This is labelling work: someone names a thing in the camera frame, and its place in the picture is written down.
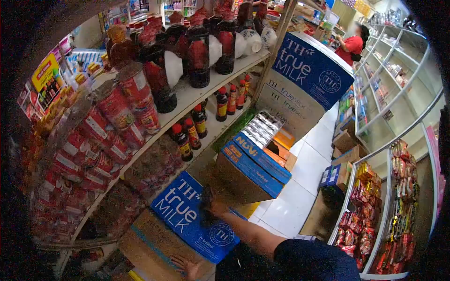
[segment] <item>woman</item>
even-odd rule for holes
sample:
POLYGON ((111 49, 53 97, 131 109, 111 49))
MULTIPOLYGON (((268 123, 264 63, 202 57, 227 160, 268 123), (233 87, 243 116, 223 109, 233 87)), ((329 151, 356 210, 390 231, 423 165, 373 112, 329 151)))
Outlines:
POLYGON ((353 66, 353 62, 361 60, 361 52, 365 48, 365 43, 369 39, 369 29, 355 22, 355 36, 342 40, 341 36, 337 36, 337 40, 341 43, 341 46, 336 50, 336 55, 341 57, 346 63, 353 66))

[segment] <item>brand logo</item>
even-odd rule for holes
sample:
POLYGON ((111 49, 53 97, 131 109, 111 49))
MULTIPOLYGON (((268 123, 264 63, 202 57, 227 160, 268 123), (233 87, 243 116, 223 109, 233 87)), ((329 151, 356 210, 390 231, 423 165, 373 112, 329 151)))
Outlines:
POLYGON ((319 83, 329 93, 335 93, 341 88, 341 78, 331 70, 325 70, 319 75, 319 83))
POLYGON ((218 246, 227 246, 233 242, 234 232, 228 224, 218 223, 209 230, 209 238, 218 246))

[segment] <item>person's arm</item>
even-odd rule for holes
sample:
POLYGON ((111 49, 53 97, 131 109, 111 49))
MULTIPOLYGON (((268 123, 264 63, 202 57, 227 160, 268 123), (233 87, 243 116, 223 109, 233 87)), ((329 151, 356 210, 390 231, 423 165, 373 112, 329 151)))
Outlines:
POLYGON ((230 213, 225 204, 212 202, 210 211, 216 217, 229 224, 242 242, 258 254, 270 259, 274 259, 276 247, 286 240, 284 237, 272 234, 264 228, 230 213))

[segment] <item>sticker label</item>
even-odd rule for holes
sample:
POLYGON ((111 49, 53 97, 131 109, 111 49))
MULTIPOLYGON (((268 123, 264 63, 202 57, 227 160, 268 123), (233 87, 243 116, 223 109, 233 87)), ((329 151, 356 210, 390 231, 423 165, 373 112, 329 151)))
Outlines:
POLYGON ((108 137, 108 134, 105 132, 105 130, 102 129, 102 127, 95 122, 95 120, 92 118, 92 116, 89 116, 86 118, 86 123, 96 132, 101 138, 106 139, 108 137))

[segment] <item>hand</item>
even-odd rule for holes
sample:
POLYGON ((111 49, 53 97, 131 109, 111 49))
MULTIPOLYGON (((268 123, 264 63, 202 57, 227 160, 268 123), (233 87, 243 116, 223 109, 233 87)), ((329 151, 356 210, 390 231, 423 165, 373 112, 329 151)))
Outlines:
POLYGON ((177 269, 178 272, 184 272, 186 274, 186 280, 187 281, 195 281, 195 278, 197 277, 197 271, 200 268, 200 266, 205 262, 202 260, 199 263, 193 263, 188 261, 186 258, 180 255, 172 255, 170 256, 172 262, 179 267, 177 269))

